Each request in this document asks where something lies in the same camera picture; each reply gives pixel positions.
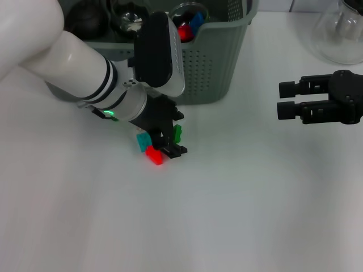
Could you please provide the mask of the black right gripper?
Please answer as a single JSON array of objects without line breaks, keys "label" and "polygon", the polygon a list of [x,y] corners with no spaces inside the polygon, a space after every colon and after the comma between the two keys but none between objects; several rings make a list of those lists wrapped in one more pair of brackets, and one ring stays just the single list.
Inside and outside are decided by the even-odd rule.
[{"label": "black right gripper", "polygon": [[338,70],[333,74],[303,76],[298,83],[279,83],[279,97],[293,98],[296,95],[327,94],[334,100],[295,103],[277,103],[279,120],[294,120],[300,117],[303,124],[341,122],[357,124],[362,117],[362,75],[350,70]]}]

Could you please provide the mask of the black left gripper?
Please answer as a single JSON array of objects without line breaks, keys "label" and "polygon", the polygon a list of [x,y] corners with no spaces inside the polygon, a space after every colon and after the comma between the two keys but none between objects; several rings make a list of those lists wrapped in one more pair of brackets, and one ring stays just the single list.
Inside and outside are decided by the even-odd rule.
[{"label": "black left gripper", "polygon": [[153,147],[164,153],[170,159],[181,157],[188,152],[184,146],[174,143],[173,121],[184,118],[176,103],[165,95],[152,97],[147,95],[144,109],[131,124],[148,132]]}]

